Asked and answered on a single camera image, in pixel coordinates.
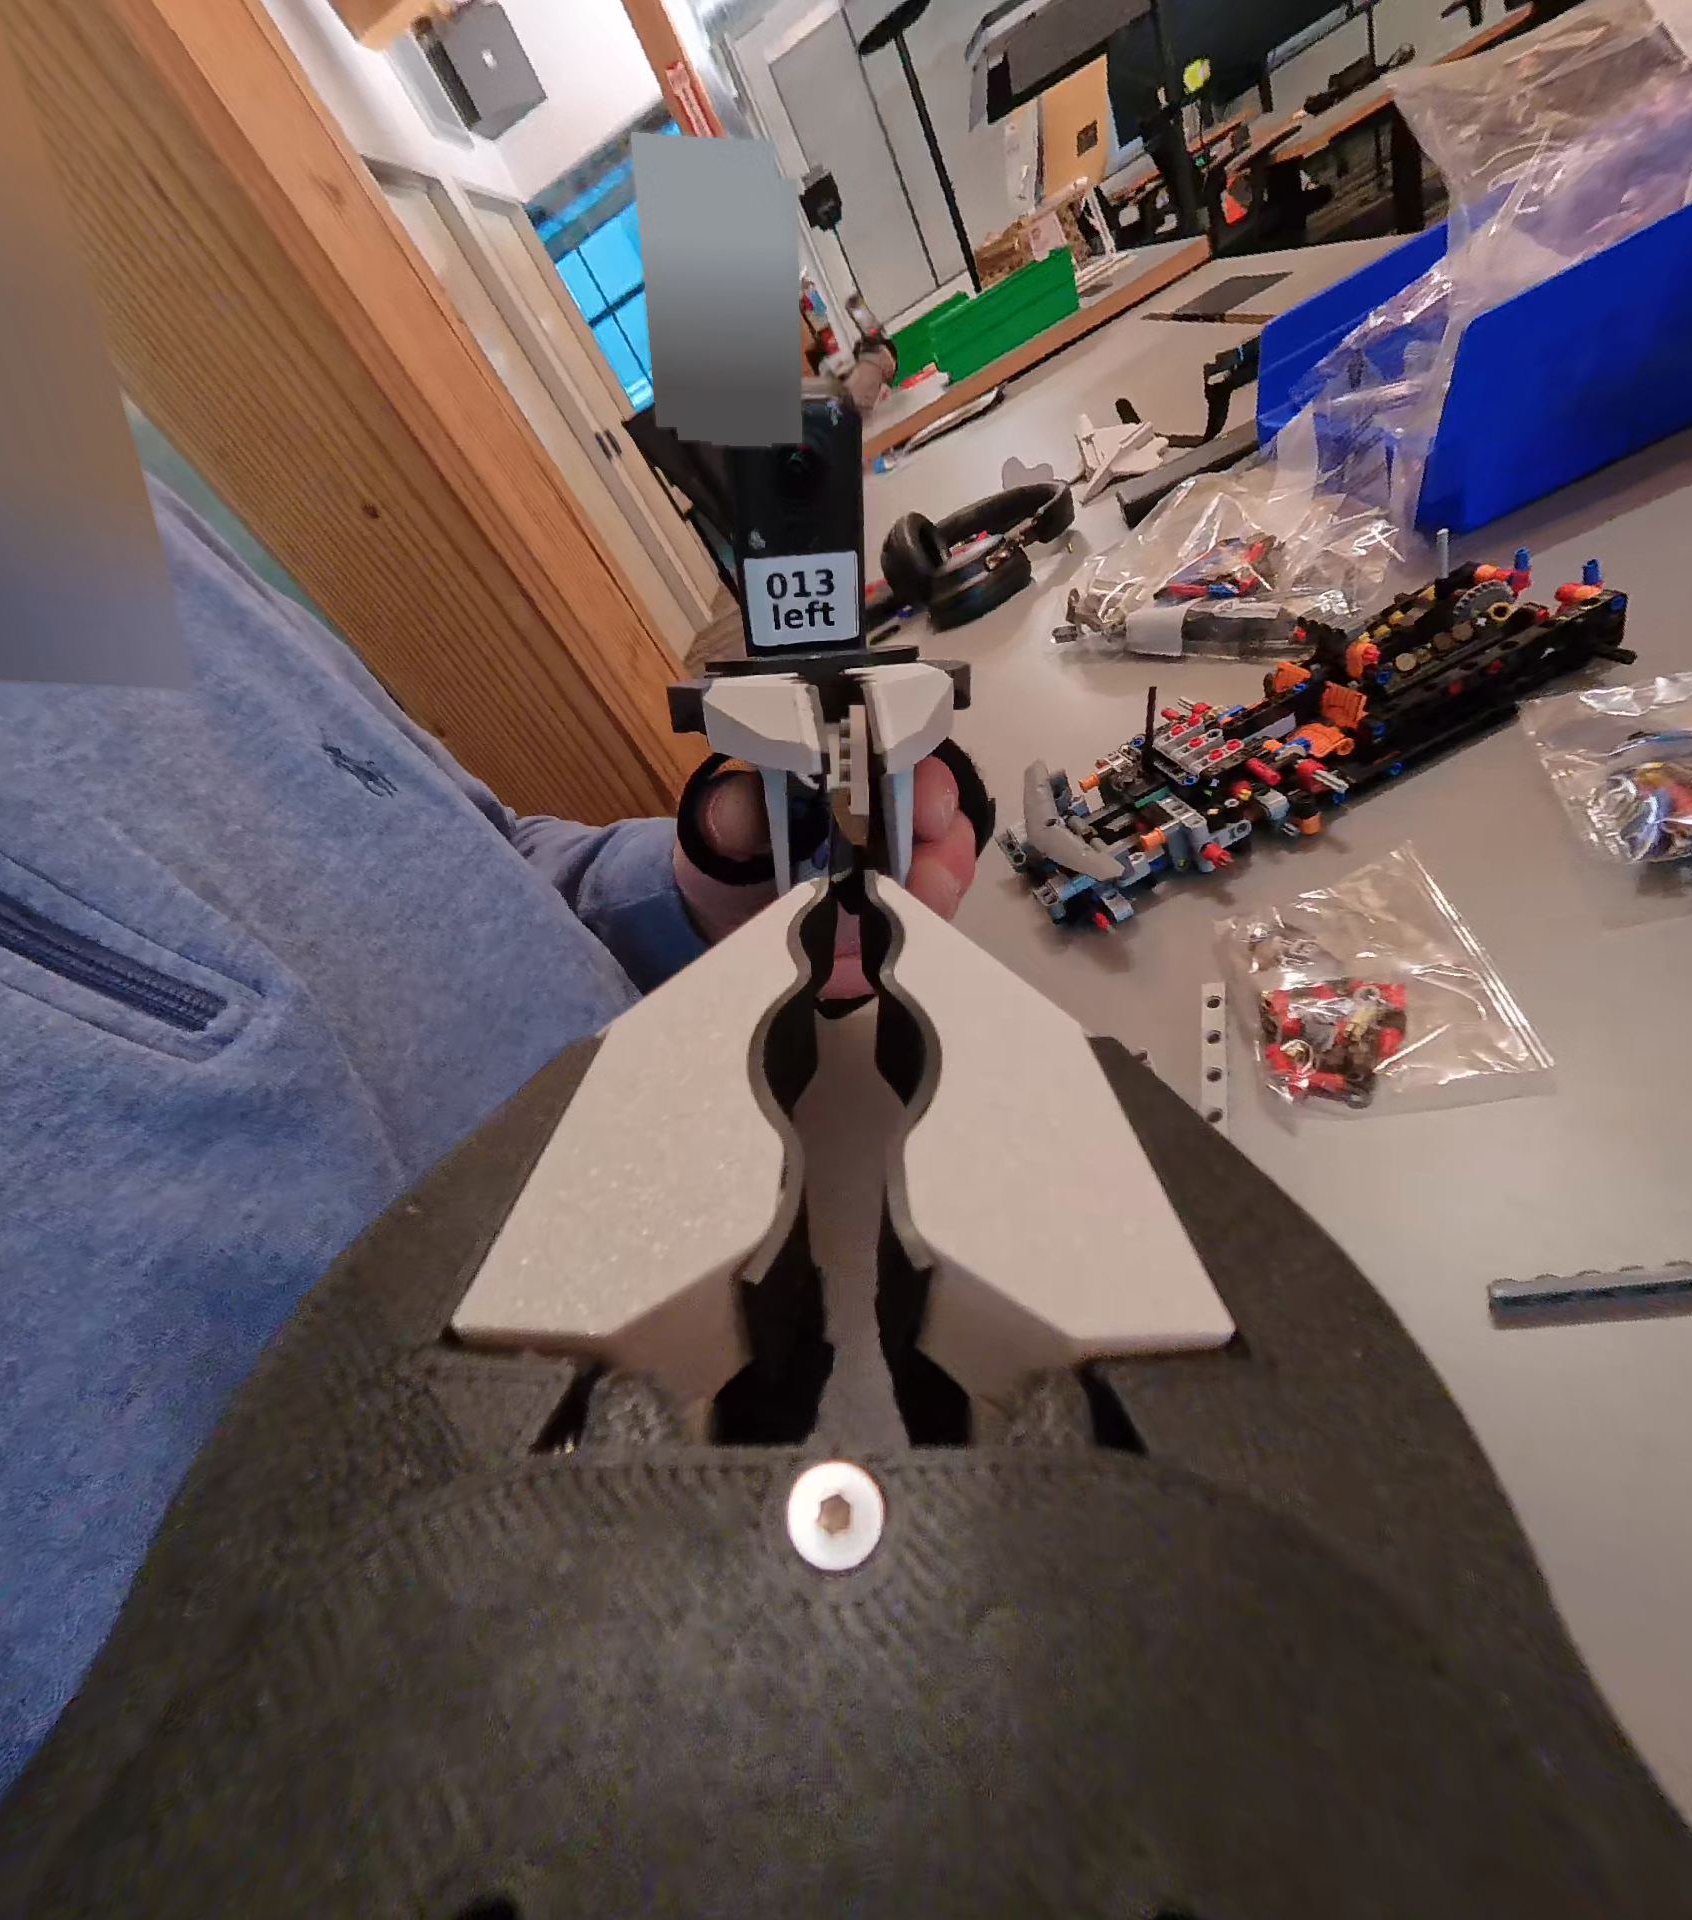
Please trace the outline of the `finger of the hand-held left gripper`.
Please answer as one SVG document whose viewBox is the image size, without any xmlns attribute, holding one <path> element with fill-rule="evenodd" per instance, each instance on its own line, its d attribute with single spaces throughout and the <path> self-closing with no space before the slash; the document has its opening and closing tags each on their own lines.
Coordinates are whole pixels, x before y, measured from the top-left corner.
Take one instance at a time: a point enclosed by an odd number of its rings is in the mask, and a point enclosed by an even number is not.
<svg viewBox="0 0 1692 1920">
<path fill-rule="evenodd" d="M 749 761 L 762 782 L 767 851 L 777 890 L 791 890 L 811 867 L 811 851 L 793 848 L 798 783 L 815 807 L 818 841 L 829 835 L 829 761 L 818 690 L 793 675 L 714 677 L 701 695 L 704 733 L 725 757 Z"/>
<path fill-rule="evenodd" d="M 955 685 L 929 663 L 872 663 L 848 671 L 848 706 L 864 704 L 875 770 L 879 872 L 903 884 L 915 850 L 917 767 L 951 731 Z"/>
</svg>

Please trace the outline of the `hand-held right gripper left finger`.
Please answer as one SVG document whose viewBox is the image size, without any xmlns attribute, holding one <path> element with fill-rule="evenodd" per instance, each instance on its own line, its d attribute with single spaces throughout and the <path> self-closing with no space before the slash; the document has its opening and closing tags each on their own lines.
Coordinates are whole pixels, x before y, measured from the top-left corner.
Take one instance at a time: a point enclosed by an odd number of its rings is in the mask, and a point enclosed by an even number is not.
<svg viewBox="0 0 1692 1920">
<path fill-rule="evenodd" d="M 791 1117 L 831 967 L 803 879 L 617 1015 L 450 1330 L 649 1378 L 724 1441 L 807 1438 L 833 1346 Z"/>
</svg>

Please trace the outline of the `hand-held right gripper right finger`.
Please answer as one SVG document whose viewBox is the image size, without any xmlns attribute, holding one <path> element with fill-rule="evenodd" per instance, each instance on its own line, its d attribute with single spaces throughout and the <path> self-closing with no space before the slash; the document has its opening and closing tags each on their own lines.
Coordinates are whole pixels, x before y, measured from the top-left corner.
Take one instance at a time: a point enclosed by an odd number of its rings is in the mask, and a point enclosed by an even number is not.
<svg viewBox="0 0 1692 1920">
<path fill-rule="evenodd" d="M 902 1106 L 875 1326 L 906 1439 L 968 1446 L 1031 1382 L 1228 1346 L 1235 1318 L 1137 1125 L 1159 1079 L 885 875 L 859 936 Z"/>
</svg>

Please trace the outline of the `lego car chassis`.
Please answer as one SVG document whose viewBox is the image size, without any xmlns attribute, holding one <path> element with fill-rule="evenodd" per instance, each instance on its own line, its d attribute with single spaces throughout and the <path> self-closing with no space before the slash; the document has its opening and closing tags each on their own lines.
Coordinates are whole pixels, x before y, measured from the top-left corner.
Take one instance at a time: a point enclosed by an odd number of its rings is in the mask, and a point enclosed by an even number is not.
<svg viewBox="0 0 1692 1920">
<path fill-rule="evenodd" d="M 1550 597 L 1530 564 L 1466 562 L 1363 624 L 1301 618 L 1253 701 L 1146 690 L 1137 731 L 1071 775 L 1029 761 L 996 846 L 1056 925 L 1127 922 L 1148 888 L 1218 875 L 1262 844 L 1321 834 L 1331 812 L 1510 724 L 1582 670 L 1632 663 L 1627 595 L 1588 559 Z"/>
</svg>

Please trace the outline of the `grey studded lego plate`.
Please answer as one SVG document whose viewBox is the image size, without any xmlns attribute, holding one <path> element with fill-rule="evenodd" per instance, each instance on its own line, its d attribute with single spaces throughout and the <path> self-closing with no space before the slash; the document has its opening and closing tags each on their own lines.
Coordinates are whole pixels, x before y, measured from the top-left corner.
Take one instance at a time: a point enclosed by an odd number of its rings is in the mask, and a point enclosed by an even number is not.
<svg viewBox="0 0 1692 1920">
<path fill-rule="evenodd" d="M 1692 1260 L 1500 1277 L 1484 1298 L 1502 1330 L 1692 1318 Z"/>
</svg>

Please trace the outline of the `person's left hand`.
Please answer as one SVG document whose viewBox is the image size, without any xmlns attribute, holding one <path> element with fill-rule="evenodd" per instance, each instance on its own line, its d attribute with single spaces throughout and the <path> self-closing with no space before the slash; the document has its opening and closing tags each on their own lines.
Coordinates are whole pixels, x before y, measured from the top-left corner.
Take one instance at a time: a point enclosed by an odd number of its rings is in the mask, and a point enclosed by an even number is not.
<svg viewBox="0 0 1692 1920">
<path fill-rule="evenodd" d="M 953 770 L 941 755 L 911 774 L 911 850 L 906 890 L 941 917 L 953 917 L 977 869 L 975 824 L 963 809 Z M 724 759 L 673 819 L 669 867 L 694 929 L 716 943 L 777 899 L 776 873 L 744 884 L 716 875 L 695 858 L 749 867 L 770 861 L 770 819 L 758 772 Z"/>
</svg>

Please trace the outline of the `green plastic bins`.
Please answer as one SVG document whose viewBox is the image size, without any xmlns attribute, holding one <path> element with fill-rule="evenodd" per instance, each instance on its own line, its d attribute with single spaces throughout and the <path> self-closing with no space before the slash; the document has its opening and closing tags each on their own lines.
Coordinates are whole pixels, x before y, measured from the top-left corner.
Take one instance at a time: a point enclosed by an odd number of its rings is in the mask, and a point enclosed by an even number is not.
<svg viewBox="0 0 1692 1920">
<path fill-rule="evenodd" d="M 890 345 L 892 384 L 923 371 L 959 381 L 1078 311 L 1076 260 L 1068 247 L 1034 258 L 977 296 L 955 294 L 902 325 Z"/>
</svg>

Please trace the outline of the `white toy plane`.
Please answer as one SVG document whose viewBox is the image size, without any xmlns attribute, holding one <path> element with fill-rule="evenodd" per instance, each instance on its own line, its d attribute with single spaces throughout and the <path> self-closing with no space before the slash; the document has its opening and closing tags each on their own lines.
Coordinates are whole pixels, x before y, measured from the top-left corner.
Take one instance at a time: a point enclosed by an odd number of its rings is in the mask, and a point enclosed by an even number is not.
<svg viewBox="0 0 1692 1920">
<path fill-rule="evenodd" d="M 1096 423 L 1088 413 L 1073 420 L 1078 472 L 1071 477 L 1073 504 L 1083 507 L 1109 487 L 1141 477 L 1161 466 L 1173 444 L 1146 418 L 1120 413 Z"/>
</svg>

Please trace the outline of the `clear bag with grey tool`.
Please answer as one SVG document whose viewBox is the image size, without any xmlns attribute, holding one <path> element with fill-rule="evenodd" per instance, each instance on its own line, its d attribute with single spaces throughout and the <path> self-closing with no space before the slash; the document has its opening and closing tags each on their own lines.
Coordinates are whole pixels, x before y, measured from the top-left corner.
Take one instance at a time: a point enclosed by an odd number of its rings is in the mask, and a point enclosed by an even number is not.
<svg viewBox="0 0 1692 1920">
<path fill-rule="evenodd" d="M 1088 562 L 1050 637 L 1078 655 L 1294 660 L 1370 612 L 1410 553 L 1383 507 L 1235 468 L 1196 475 Z"/>
</svg>

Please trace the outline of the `zip bag of red pins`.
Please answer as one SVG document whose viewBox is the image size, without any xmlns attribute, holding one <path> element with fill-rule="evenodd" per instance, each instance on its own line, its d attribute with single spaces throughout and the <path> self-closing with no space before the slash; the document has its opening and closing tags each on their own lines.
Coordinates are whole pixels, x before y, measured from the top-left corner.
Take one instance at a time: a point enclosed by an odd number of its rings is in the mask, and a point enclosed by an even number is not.
<svg viewBox="0 0 1692 1920">
<path fill-rule="evenodd" d="M 1290 1108 L 1428 1112 L 1536 1092 L 1553 1052 L 1412 846 L 1214 924 L 1252 1068 Z"/>
</svg>

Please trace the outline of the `black pole stand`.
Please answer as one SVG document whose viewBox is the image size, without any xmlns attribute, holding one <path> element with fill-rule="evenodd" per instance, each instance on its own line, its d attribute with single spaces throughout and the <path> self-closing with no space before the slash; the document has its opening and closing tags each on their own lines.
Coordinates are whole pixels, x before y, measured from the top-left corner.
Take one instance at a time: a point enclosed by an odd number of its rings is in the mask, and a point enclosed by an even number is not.
<svg viewBox="0 0 1692 1920">
<path fill-rule="evenodd" d="M 909 31 L 911 27 L 917 26 L 917 21 L 925 16 L 927 10 L 929 10 L 929 1 L 875 4 L 864 30 L 855 34 L 855 54 L 857 54 L 857 59 L 866 59 L 872 54 L 881 50 L 894 51 L 894 57 L 899 65 L 899 74 L 906 84 L 906 93 L 908 93 L 911 111 L 919 128 L 919 137 L 923 141 L 923 150 L 929 160 L 933 179 L 938 184 L 939 195 L 945 205 L 947 221 L 953 231 L 953 241 L 963 268 L 963 276 L 970 284 L 971 296 L 977 298 L 984 291 L 984 284 L 977 270 L 975 247 L 957 202 L 957 190 L 953 186 L 947 158 L 938 137 L 938 128 L 932 117 L 927 91 L 909 48 Z"/>
</svg>

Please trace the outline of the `large black screen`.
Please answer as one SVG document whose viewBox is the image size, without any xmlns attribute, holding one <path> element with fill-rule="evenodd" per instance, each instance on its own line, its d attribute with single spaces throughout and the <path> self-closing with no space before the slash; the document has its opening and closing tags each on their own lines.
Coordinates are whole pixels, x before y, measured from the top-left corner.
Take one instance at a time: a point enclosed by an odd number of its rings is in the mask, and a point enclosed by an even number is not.
<svg viewBox="0 0 1692 1920">
<path fill-rule="evenodd" d="M 1205 61 L 1211 97 L 1228 101 L 1258 88 L 1277 48 L 1346 16 L 1348 4 L 1327 1 L 999 4 L 963 46 L 970 117 L 999 123 L 1108 48 L 1135 59 L 1150 85 L 1166 84 L 1169 64 Z"/>
</svg>

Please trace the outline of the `zip bag of multicoloured parts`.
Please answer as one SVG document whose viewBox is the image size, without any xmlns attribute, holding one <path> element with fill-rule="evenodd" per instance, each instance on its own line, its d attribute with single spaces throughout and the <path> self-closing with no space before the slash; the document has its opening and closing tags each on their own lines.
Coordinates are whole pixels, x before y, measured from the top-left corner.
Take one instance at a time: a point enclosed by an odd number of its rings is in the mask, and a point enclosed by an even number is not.
<svg viewBox="0 0 1692 1920">
<path fill-rule="evenodd" d="M 1692 668 L 1538 697 L 1522 731 L 1585 851 L 1692 865 Z"/>
</svg>

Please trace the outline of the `crumpled clear plastic bag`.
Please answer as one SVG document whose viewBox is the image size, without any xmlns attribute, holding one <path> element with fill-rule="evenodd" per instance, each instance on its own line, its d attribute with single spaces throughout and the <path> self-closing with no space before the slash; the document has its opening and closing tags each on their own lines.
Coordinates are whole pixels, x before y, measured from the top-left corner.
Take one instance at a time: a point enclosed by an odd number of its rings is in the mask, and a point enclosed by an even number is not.
<svg viewBox="0 0 1692 1920">
<path fill-rule="evenodd" d="M 1410 526 L 1459 482 L 1565 442 L 1574 373 L 1611 365 L 1561 276 L 1692 194 L 1692 51 L 1669 4 L 1578 4 L 1410 78 L 1441 221 L 1263 332 L 1246 487 Z"/>
</svg>

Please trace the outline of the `blue plastic bin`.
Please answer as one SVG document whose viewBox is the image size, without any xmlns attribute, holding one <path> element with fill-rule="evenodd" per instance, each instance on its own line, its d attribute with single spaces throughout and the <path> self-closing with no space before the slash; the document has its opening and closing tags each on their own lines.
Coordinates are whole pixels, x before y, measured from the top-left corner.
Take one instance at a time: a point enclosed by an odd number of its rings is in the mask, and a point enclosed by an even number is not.
<svg viewBox="0 0 1692 1920">
<path fill-rule="evenodd" d="M 1459 335 L 1416 521 L 1472 532 L 1692 425 L 1692 202 Z"/>
</svg>

